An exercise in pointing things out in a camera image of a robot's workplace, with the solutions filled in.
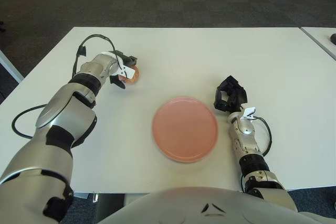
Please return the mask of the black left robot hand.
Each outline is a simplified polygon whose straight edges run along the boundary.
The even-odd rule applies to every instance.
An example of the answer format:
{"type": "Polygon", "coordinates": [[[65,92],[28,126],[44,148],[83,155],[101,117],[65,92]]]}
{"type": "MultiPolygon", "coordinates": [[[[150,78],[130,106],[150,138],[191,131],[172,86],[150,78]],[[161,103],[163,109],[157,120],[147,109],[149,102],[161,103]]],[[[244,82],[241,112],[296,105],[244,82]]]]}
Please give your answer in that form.
{"type": "Polygon", "coordinates": [[[122,60],[122,65],[124,67],[128,67],[129,69],[134,70],[134,74],[132,78],[128,75],[129,70],[125,71],[123,70],[124,75],[111,75],[110,83],[117,85],[121,89],[125,89],[126,84],[134,84],[138,81],[140,72],[139,69],[136,66],[137,58],[134,56],[126,56],[123,52],[116,50],[114,54],[117,56],[117,60],[122,60]]]}

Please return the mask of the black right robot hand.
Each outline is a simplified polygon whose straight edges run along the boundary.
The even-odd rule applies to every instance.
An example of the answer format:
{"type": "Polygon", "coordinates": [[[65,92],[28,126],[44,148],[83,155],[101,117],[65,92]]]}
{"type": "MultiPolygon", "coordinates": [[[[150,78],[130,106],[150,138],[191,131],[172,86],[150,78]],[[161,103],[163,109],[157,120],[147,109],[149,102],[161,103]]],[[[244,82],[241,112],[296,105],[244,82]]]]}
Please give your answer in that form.
{"type": "Polygon", "coordinates": [[[247,102],[245,89],[232,76],[228,76],[216,89],[214,108],[217,110],[240,112],[241,105],[247,102]]]}

